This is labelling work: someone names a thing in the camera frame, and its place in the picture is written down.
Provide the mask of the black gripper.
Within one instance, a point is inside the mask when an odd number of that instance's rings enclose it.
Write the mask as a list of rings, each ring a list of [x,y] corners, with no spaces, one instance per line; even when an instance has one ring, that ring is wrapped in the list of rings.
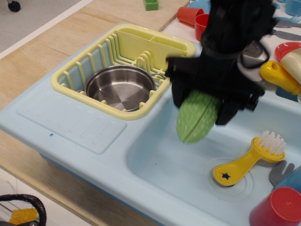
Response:
[[[262,86],[240,72],[236,60],[170,56],[166,61],[174,105],[180,108],[193,90],[215,96],[222,101],[216,125],[226,125],[239,110],[254,110],[265,93]]]

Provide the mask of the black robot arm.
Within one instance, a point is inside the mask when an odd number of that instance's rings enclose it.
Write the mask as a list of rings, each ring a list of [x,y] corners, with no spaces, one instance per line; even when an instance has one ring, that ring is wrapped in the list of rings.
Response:
[[[264,89],[238,68],[242,53],[276,25],[270,0],[213,0],[206,29],[200,36],[199,57],[168,57],[166,76],[173,101],[180,107],[192,90],[219,98],[217,125],[227,124],[239,110],[254,110]]]

